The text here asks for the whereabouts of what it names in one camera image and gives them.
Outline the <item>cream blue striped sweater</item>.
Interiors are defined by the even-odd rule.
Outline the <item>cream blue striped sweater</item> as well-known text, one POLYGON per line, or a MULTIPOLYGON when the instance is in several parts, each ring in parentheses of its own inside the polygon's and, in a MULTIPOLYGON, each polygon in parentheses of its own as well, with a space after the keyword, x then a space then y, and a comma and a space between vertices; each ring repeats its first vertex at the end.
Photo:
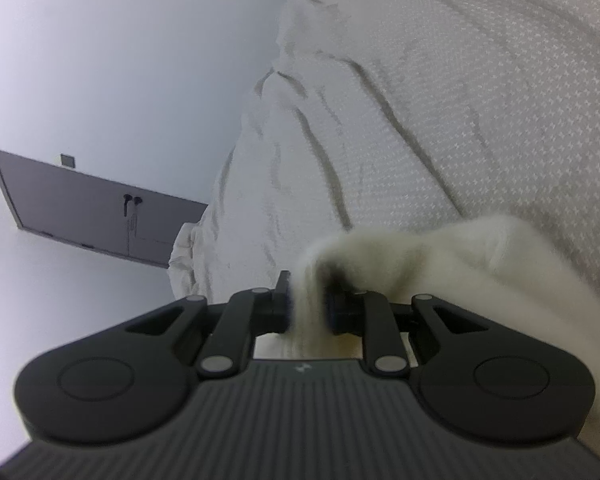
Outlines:
POLYGON ((434 295, 579 358, 596 385, 580 439, 600 456, 600 297, 529 223, 491 216, 422 234, 355 228, 317 240, 291 269, 289 332, 259 337, 254 354, 360 356, 355 337, 327 328, 323 294, 334 278, 398 304, 434 295))

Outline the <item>grey bedroom door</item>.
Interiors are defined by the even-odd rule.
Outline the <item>grey bedroom door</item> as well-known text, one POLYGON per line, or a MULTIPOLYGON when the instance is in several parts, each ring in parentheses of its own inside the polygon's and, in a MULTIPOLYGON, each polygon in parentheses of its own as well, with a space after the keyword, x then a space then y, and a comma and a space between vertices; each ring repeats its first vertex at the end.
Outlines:
POLYGON ((185 223, 207 205, 0 151, 0 187, 19 229, 166 268, 185 223), (123 217, 123 195, 143 203, 123 217))

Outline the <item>grey bed sheet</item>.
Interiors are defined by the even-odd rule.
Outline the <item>grey bed sheet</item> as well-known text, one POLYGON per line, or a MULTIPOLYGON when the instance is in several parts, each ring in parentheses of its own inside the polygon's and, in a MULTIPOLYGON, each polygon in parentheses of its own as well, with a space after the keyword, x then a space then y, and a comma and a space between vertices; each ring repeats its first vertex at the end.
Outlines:
POLYGON ((289 0, 175 297, 276 280, 354 226, 512 214, 600 294, 600 0, 289 0))

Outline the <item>grey wall switch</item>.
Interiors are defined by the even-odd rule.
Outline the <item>grey wall switch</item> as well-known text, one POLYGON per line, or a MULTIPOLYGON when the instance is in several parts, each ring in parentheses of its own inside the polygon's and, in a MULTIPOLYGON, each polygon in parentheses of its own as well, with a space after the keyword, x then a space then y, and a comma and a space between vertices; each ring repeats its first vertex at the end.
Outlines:
POLYGON ((76 159, 71 155, 61 154, 60 161, 62 166, 72 169, 76 168, 76 159))

